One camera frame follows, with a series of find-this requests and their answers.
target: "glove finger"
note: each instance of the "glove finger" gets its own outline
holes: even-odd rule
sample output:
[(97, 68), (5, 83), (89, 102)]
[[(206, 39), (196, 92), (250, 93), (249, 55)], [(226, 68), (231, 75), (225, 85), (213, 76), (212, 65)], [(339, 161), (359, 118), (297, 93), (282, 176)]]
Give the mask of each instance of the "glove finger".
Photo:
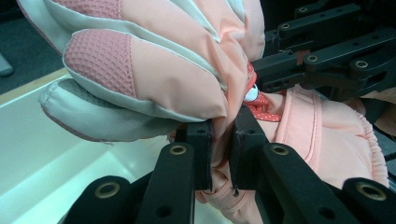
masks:
[(46, 115), (70, 133), (95, 142), (133, 142), (165, 135), (181, 123), (134, 112), (103, 101), (72, 78), (53, 82), (40, 95)]
[(133, 35), (77, 32), (64, 53), (64, 64), (96, 97), (139, 113), (183, 122), (227, 115), (224, 93), (212, 74)]
[[(67, 43), (71, 39), (72, 34), (76, 31), (91, 28), (117, 30), (124, 33), (136, 35), (139, 38), (146, 39), (147, 41), (168, 48), (194, 61), (195, 63), (200, 64), (200, 66), (202, 66), (204, 69), (214, 74), (219, 80), (221, 87), (224, 90), (226, 89), (226, 85), (221, 79), (218, 70), (215, 69), (206, 59), (204, 59), (198, 53), (179, 45), (177, 42), (154, 34), (134, 22), (127, 21), (123, 17), (119, 18), (121, 11), (119, 5), (120, 3), (122, 3), (121, 0), (59, 0), (56, 2), (52, 0), (19, 0), (19, 2), (25, 17), (29, 21), (31, 21), (33, 26), (38, 29), (39, 33), (42, 34), (44, 38), (46, 38), (51, 43), (51, 45), (61, 53), (64, 52)], [(134, 1), (128, 1), (127, 3), (130, 2), (132, 3), (131, 7), (135, 8)], [(143, 10), (143, 16), (145, 18), (157, 17), (157, 15), (155, 14), (154, 16), (148, 16), (146, 14), (146, 8), (139, 8)], [(159, 21), (158, 26), (161, 27), (161, 24), (164, 24), (164, 21), (167, 21), (167, 19), (165, 18), (164, 20)], [(177, 32), (178, 28), (183, 27), (177, 27), (177, 30), (173, 30), (171, 31), (171, 33)]]

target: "white tray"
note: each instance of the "white tray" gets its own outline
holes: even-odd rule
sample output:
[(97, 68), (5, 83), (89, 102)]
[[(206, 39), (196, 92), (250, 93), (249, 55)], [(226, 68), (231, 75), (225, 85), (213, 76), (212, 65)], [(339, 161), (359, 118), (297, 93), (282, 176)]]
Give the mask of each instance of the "white tray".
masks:
[[(0, 223), (57, 223), (95, 179), (135, 181), (152, 171), (164, 136), (133, 143), (81, 140), (48, 119), (37, 102), (65, 70), (0, 96)], [(195, 204), (195, 223), (231, 223)]]

